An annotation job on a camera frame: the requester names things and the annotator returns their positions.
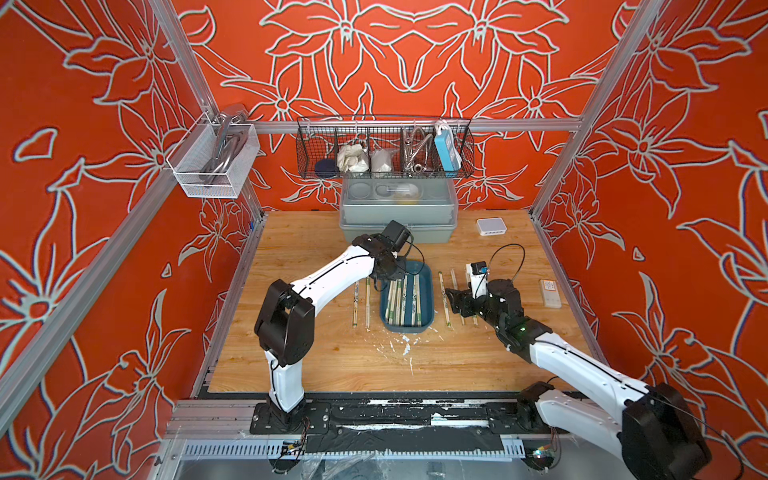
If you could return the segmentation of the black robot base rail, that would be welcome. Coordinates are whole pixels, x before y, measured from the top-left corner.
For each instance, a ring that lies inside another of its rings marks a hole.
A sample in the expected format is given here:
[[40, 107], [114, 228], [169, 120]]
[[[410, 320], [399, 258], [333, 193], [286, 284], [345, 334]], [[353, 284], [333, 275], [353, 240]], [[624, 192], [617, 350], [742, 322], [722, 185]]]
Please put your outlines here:
[[259, 402], [253, 435], [297, 438], [309, 453], [377, 451], [470, 453], [503, 451], [505, 439], [533, 450], [551, 430], [518, 405], [519, 394], [469, 392], [308, 393], [296, 413], [281, 419]]

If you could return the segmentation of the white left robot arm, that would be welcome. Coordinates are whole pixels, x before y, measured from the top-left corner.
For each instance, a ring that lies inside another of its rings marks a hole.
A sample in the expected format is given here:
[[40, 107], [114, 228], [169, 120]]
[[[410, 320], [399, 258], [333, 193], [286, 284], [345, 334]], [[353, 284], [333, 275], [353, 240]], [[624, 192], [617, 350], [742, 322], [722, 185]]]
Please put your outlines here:
[[316, 315], [364, 278], [381, 282], [403, 278], [406, 259], [400, 252], [411, 240], [407, 227], [391, 221], [380, 233], [356, 237], [317, 271], [293, 282], [278, 279], [269, 285], [254, 333], [269, 369], [268, 403], [282, 422], [294, 420], [304, 408], [302, 362], [314, 343]]

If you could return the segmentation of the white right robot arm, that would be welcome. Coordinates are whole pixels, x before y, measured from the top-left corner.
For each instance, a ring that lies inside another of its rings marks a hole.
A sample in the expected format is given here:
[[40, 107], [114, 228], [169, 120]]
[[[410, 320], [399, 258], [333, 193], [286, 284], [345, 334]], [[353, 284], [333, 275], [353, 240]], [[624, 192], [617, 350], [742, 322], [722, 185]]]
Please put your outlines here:
[[645, 382], [591, 358], [527, 316], [513, 282], [483, 281], [445, 292], [453, 312], [478, 316], [505, 349], [547, 370], [583, 394], [577, 400], [546, 382], [525, 389], [533, 418], [566, 430], [621, 459], [637, 479], [691, 479], [712, 454], [682, 394]]

